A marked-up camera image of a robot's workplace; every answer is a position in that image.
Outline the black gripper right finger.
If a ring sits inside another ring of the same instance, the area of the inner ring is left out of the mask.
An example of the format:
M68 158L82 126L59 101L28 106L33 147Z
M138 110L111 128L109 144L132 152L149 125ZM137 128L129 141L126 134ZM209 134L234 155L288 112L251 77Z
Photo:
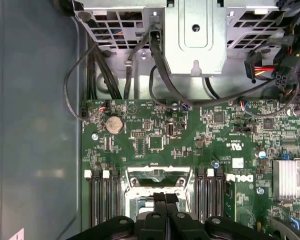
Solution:
M212 216L204 223L178 209L178 197L166 195L166 211L172 240L271 240L273 237L227 217Z

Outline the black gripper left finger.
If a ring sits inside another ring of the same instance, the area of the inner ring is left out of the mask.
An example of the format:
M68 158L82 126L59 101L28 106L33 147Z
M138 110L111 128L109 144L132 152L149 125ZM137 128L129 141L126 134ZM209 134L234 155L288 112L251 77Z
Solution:
M75 240L165 240L167 202L163 193L153 195L154 210L140 214L136 221L116 216L73 236Z

